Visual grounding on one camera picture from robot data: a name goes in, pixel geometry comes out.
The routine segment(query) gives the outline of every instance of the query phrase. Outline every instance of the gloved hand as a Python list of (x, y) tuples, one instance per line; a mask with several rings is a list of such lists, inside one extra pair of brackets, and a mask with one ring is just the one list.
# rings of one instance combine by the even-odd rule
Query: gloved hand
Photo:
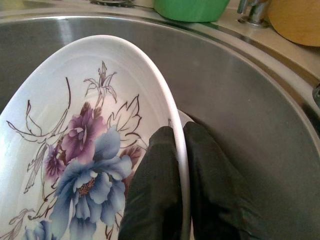
[(191, 215), (196, 240), (266, 240), (246, 179), (206, 129), (183, 128), (190, 174)]
[[(184, 127), (196, 240), (266, 240), (245, 178), (204, 127)], [(182, 197), (173, 130), (160, 128), (128, 190), (119, 240), (178, 240)]]
[(158, 129), (131, 180), (118, 240), (179, 240), (182, 195), (171, 127)]

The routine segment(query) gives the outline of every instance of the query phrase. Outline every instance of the stainless steel sink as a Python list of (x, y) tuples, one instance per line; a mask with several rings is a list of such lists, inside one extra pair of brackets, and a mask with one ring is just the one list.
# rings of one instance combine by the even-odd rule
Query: stainless steel sink
[(314, 86), (298, 81), (298, 75), (291, 78), (295, 73), (285, 64), (213, 25), (113, 11), (1, 19), (0, 111), (59, 48), (91, 35), (122, 37), (149, 55), (178, 108), (206, 126), (246, 176), (270, 235), (317, 239), (320, 141)]

